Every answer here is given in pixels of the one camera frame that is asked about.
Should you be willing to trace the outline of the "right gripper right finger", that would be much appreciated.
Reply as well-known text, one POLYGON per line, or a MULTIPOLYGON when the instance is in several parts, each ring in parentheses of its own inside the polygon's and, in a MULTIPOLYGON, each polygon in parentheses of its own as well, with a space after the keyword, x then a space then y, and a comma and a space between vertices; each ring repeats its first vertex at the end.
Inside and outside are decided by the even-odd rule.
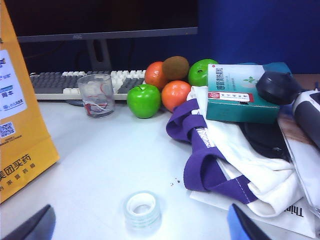
POLYGON ((232 240, 268 240, 267 236, 236 204, 231 204, 227 214, 232 240))

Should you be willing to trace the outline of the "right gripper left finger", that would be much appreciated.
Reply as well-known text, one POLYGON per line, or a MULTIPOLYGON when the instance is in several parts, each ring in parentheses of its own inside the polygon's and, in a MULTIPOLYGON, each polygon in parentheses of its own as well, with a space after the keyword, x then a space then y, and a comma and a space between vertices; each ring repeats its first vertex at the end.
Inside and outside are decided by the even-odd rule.
POLYGON ((51 240, 55 226, 55 210, 47 204, 2 240, 51 240))

